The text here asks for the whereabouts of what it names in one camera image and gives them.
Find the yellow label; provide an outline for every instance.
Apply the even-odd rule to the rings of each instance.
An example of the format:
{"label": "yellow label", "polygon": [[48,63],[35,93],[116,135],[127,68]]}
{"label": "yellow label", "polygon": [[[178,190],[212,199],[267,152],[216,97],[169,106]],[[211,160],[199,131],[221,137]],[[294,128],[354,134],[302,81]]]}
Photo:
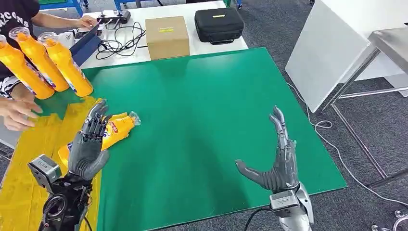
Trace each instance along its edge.
{"label": "yellow label", "polygon": [[172,32],[172,31],[174,31],[173,27],[159,28],[159,32]]}

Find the metal frame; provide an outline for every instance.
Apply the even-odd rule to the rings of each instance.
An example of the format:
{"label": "metal frame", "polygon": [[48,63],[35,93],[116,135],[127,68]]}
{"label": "metal frame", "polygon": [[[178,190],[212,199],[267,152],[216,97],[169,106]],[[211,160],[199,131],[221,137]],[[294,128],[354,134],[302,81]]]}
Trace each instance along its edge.
{"label": "metal frame", "polygon": [[381,51],[377,47],[375,47],[374,50],[364,60],[364,62],[358,67],[358,69],[352,74],[352,76],[344,83],[344,85],[339,89],[339,91],[335,93],[335,95],[329,100],[329,102],[321,110],[321,112],[323,113],[324,110],[328,106],[331,106],[333,108],[335,113],[340,117],[341,121],[346,126],[347,130],[353,136],[354,140],[358,143],[360,148],[363,150],[364,154],[373,164],[377,172],[381,175],[382,177],[381,180],[367,184],[367,186],[370,188],[379,187],[379,186],[388,184],[394,180],[397,180],[399,178],[408,176],[408,168],[392,176],[388,176],[384,172],[384,170],[381,168],[381,166],[378,164],[378,162],[375,160],[375,158],[372,156],[372,154],[370,153],[370,151],[368,150],[364,142],[360,139],[360,137],[354,131],[353,127],[351,127],[351,125],[347,122],[346,118],[340,112],[339,108],[335,105],[335,103],[338,99],[346,99],[346,98],[353,98],[353,97],[359,97],[359,96],[375,95],[375,94],[389,93],[389,92],[395,92],[395,91],[401,91],[401,90],[408,90],[408,86],[406,86],[402,88],[390,88],[390,89],[373,90],[373,91],[366,91],[366,92],[359,92],[359,93],[352,93],[352,94],[343,94],[351,86],[351,84],[358,78],[358,76],[369,66],[369,64],[378,56],[380,52]]}
{"label": "metal frame", "polygon": [[122,7],[120,6],[121,3],[123,3],[126,6],[126,3],[128,2],[135,2],[137,8],[141,8],[141,1],[150,1],[150,0],[114,0],[115,6],[118,11],[122,10]]}
{"label": "metal frame", "polygon": [[82,17],[84,12],[82,11],[81,6],[84,5],[86,9],[88,9],[88,0],[68,0],[67,2],[63,3],[48,3],[42,4],[39,6],[40,10],[49,10],[49,9],[57,9],[57,8],[70,8],[75,7],[76,11],[78,12],[79,16]]}

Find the orange bottle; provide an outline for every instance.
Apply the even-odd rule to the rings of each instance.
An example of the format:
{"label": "orange bottle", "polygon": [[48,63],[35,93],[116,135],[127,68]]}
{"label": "orange bottle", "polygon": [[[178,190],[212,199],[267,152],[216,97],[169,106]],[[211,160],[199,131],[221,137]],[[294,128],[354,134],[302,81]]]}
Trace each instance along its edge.
{"label": "orange bottle", "polygon": [[57,68],[77,96],[84,97],[93,92],[91,83],[72,59],[70,50],[58,42],[57,34],[54,32],[42,33],[38,37],[38,41],[44,44],[48,56],[57,65]]}
{"label": "orange bottle", "polygon": [[54,94],[44,77],[25,60],[24,54],[10,46],[4,35],[0,35],[0,61],[32,92],[44,100]]}
{"label": "orange bottle", "polygon": [[[130,112],[129,115],[126,112],[118,115],[113,115],[106,125],[105,133],[103,134],[102,138],[101,150],[103,151],[105,149],[108,149],[118,141],[121,141],[124,138],[128,137],[130,130],[135,126],[139,126],[140,124],[141,120],[135,112]],[[65,166],[68,166],[68,158],[71,148],[72,142],[62,146],[60,150],[58,150],[58,155],[60,156],[60,159]]]}
{"label": "orange bottle", "polygon": [[31,37],[27,27],[19,26],[10,30],[9,37],[18,42],[23,53],[34,63],[51,87],[56,91],[69,88],[61,72],[48,57],[45,47]]}

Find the black t-shirt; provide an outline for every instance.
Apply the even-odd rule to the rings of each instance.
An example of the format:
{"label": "black t-shirt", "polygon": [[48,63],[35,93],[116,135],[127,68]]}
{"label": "black t-shirt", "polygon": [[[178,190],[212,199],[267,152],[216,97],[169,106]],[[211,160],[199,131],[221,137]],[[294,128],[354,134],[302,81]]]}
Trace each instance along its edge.
{"label": "black t-shirt", "polygon": [[[38,0],[0,0],[0,34],[7,38],[7,42],[15,48],[20,49],[18,43],[9,37],[9,31],[18,26],[25,26],[33,34],[33,22],[31,18],[36,16],[39,11]],[[2,62],[0,62],[0,95],[7,97],[5,91],[11,90],[14,81],[10,81],[13,74]]]}

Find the human arm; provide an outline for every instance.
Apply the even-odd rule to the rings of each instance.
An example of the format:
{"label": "human arm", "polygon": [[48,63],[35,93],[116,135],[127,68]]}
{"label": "human arm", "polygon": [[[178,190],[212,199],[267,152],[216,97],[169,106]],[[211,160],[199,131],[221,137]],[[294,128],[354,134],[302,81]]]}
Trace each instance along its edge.
{"label": "human arm", "polygon": [[0,116],[9,130],[24,130],[34,125],[27,120],[36,118],[31,109],[41,113],[41,108],[34,103],[34,95],[14,76],[0,80]]}
{"label": "human arm", "polygon": [[87,27],[92,28],[98,22],[90,16],[83,16],[80,19],[61,18],[47,13],[38,12],[31,18],[36,26],[49,28],[66,28],[66,27]]}
{"label": "human arm", "polygon": [[0,98],[0,116],[4,117],[4,125],[9,130],[21,131],[33,127],[34,122],[27,117],[37,118],[38,115],[31,110],[41,113],[42,109],[34,102],[23,102]]}

